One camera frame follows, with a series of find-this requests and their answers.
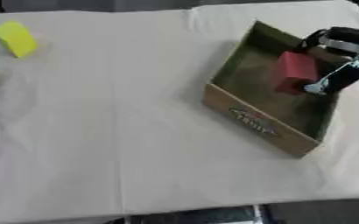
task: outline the printed logo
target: printed logo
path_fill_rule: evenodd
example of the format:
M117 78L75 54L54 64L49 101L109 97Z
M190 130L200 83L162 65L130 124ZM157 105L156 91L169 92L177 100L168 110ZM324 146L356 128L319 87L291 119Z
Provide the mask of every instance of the printed logo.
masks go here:
M270 136L278 136L278 133L272 126L263 119L262 115L251 114L246 109L229 108L229 111L236 119L240 120L252 129Z

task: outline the yellow block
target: yellow block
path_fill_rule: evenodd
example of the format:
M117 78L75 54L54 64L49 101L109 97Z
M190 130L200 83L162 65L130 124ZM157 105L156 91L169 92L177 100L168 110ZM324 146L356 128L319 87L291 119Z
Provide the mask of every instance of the yellow block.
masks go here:
M22 58L37 48L37 43L27 28L16 21L0 24L0 40L17 58Z

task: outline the floor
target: floor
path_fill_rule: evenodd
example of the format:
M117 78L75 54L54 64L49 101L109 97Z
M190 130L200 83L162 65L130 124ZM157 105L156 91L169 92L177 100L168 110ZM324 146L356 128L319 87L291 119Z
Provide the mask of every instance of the floor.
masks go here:
M278 2L281 0L3 0L6 11L154 11L185 9L203 4L241 4ZM359 200L300 202L268 206L271 217L279 224L359 224ZM249 207L236 207L185 213L138 216L134 223L198 224L238 221L249 217Z

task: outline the cardboard box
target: cardboard box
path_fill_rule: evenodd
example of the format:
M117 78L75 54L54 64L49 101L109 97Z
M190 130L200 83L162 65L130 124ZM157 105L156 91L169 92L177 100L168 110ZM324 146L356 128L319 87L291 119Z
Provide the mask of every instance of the cardboard box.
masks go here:
M286 32L257 21L217 75L207 83L203 102L295 157L303 157L324 137L337 95L275 92L271 67L299 42ZM318 74L335 70L344 58L314 48Z

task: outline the white tablecloth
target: white tablecloth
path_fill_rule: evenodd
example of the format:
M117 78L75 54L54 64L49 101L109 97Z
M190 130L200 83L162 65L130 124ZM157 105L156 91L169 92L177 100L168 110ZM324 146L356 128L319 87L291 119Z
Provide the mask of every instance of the white tablecloth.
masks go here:
M14 59L0 46L0 222L359 198L359 82L303 159L201 105L205 82L255 19L305 37L359 28L354 4L7 19L30 27L40 48Z

